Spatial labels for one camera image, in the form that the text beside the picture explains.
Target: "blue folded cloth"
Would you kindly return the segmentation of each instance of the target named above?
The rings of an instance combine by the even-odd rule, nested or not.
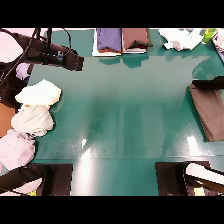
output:
[[[121,28],[97,28],[98,51],[110,49],[122,51],[122,29]]]

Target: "brown cloth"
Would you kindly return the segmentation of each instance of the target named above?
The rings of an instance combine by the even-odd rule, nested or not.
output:
[[[224,104],[217,90],[199,90],[190,85],[190,93],[208,141],[224,140]]]
[[[148,34],[146,28],[122,28],[124,48],[148,49]]]

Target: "brown floor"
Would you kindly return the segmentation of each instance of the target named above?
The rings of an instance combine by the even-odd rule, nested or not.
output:
[[[12,128],[11,119],[15,114],[15,109],[6,107],[0,103],[0,137]]]

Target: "table surface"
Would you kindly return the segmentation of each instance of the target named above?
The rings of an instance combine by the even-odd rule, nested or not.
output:
[[[88,31],[70,31],[75,44]],[[37,138],[33,162],[73,163],[71,195],[158,195],[157,161],[209,160],[224,170],[224,142],[206,142],[188,90],[193,79],[223,74],[214,46],[166,50],[151,34],[154,47],[143,55],[85,57],[82,72],[33,69],[29,85],[46,79],[62,89],[50,110],[55,127]],[[80,55],[91,55],[88,41]]]

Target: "dark brown towel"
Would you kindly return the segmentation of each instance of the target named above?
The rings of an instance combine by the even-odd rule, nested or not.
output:
[[[122,28],[124,48],[148,48],[148,35],[146,28]]]
[[[190,85],[190,93],[208,141],[224,140],[224,104],[217,90],[199,90]]]

